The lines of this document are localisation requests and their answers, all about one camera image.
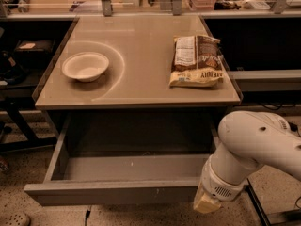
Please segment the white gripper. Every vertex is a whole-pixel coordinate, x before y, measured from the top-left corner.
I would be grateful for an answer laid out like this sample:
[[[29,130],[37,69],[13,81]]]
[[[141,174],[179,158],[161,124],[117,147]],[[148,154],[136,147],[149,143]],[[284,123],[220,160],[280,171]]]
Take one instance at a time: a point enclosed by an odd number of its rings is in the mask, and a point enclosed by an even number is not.
[[[246,168],[238,161],[221,163],[220,171],[214,169],[214,159],[209,157],[203,166],[193,209],[201,214],[212,213],[221,202],[233,201],[246,184]]]

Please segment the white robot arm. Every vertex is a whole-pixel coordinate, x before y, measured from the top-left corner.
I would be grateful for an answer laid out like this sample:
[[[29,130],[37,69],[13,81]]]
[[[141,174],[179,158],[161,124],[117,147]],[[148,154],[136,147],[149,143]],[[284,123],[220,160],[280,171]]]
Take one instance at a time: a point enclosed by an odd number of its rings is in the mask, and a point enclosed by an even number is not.
[[[211,213],[234,200],[246,178],[267,165],[301,180],[301,138],[281,116],[234,111],[218,125],[219,145],[201,172],[193,208]]]

